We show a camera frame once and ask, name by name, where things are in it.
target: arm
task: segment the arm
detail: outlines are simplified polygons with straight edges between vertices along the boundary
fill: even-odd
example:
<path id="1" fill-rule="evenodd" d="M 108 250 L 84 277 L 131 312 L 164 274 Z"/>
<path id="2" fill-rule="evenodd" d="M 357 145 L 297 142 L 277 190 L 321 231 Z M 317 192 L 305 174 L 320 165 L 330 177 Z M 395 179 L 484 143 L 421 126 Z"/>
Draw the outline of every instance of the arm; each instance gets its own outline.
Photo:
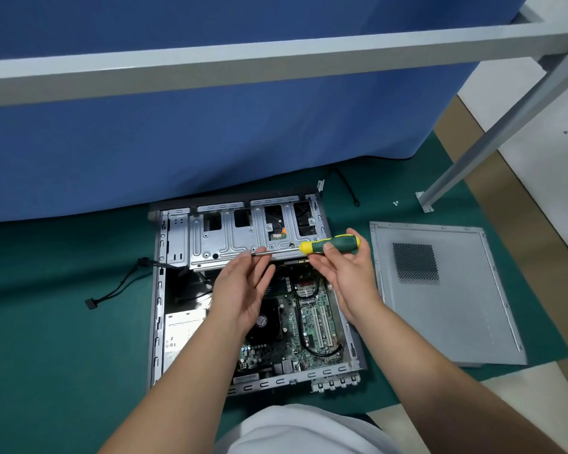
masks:
<path id="1" fill-rule="evenodd" d="M 432 347 L 379 297 L 368 242 L 356 255 L 331 244 L 311 264 L 333 284 L 343 314 L 364 339 L 432 453 L 563 453 L 490 390 Z"/>
<path id="2" fill-rule="evenodd" d="M 270 259 L 244 252 L 223 268 L 206 320 L 101 454 L 212 450 L 242 341 L 275 271 Z"/>

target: blue cloth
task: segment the blue cloth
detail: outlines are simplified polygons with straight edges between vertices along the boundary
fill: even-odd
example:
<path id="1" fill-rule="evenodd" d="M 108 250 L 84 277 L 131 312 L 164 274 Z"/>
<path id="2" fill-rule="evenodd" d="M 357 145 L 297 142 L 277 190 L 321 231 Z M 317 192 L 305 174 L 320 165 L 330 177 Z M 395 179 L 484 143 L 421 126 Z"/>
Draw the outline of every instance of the blue cloth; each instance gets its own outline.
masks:
<path id="1" fill-rule="evenodd" d="M 0 59 L 509 22 L 525 0 L 0 0 Z M 476 64 L 0 108 L 0 221 L 411 157 Z"/>

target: white shirt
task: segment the white shirt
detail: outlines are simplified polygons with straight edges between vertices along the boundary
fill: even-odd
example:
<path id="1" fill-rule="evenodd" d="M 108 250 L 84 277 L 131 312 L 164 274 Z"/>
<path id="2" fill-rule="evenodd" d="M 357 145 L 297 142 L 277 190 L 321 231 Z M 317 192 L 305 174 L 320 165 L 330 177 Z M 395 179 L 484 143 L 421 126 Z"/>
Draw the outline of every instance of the white shirt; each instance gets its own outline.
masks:
<path id="1" fill-rule="evenodd" d="M 307 405 L 270 406 L 231 429 L 214 454 L 399 454 L 379 428 Z"/>

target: left hand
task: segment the left hand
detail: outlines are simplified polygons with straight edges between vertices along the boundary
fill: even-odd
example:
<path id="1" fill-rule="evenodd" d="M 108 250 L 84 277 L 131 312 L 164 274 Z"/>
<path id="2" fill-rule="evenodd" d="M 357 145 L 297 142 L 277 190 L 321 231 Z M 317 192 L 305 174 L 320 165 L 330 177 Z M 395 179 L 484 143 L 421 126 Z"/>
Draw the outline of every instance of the left hand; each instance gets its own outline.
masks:
<path id="1" fill-rule="evenodd" d="M 265 250 L 259 247 L 257 253 Z M 253 257 L 248 251 L 242 252 L 227 263 L 214 283 L 210 315 L 223 325 L 233 326 L 240 339 L 257 321 L 263 295 L 275 272 L 270 260 L 271 255 Z"/>

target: screwdriver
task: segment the screwdriver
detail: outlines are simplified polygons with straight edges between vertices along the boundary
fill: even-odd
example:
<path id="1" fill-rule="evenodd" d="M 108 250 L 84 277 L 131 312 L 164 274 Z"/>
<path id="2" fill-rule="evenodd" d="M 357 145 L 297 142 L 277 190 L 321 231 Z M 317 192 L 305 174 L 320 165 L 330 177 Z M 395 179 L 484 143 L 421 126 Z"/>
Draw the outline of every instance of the screwdriver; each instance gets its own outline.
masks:
<path id="1" fill-rule="evenodd" d="M 299 245 L 298 249 L 295 248 L 285 248 L 283 250 L 272 250 L 270 252 L 260 252 L 260 253 L 253 253 L 253 256 L 259 255 L 273 255 L 273 253 L 283 253 L 283 252 L 290 252 L 299 250 L 305 255 L 309 255 L 310 253 L 324 253 L 324 244 L 326 242 L 330 242 L 334 245 L 340 252 L 352 252 L 357 250 L 360 246 L 360 239 L 358 239 L 353 234 L 341 234 L 339 236 L 334 236 L 328 239 L 321 239 L 316 240 L 313 242 L 302 242 Z"/>

